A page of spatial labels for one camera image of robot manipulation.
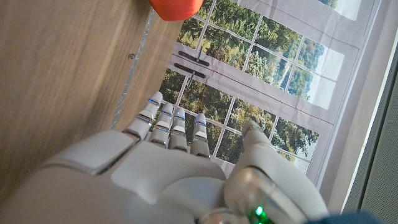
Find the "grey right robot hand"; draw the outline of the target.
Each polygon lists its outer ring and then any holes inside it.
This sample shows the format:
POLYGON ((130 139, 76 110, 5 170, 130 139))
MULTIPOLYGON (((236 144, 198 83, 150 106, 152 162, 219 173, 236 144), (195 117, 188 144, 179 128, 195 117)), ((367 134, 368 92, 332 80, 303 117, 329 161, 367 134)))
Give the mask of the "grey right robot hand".
POLYGON ((328 216, 314 184, 257 123, 225 171, 206 121, 186 140, 185 114, 154 93, 123 131, 92 135, 47 159, 1 207, 2 223, 307 223, 328 216))

